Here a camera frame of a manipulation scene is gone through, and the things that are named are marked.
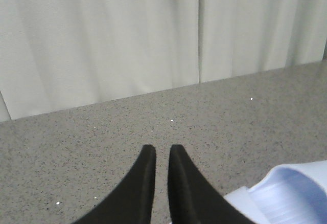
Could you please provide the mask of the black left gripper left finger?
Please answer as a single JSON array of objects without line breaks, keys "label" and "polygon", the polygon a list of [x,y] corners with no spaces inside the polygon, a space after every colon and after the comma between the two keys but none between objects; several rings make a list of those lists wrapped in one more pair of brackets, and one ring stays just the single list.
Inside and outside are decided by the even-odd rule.
[{"label": "black left gripper left finger", "polygon": [[156,150],[144,145],[115,189],[75,223],[150,223],[155,175]]}]

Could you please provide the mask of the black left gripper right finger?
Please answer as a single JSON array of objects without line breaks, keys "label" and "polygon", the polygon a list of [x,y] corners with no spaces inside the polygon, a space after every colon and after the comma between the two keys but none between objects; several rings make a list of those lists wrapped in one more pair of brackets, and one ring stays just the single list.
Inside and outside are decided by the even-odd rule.
[{"label": "black left gripper right finger", "polygon": [[168,168],[172,223],[253,223],[206,180],[182,145],[172,145]]}]

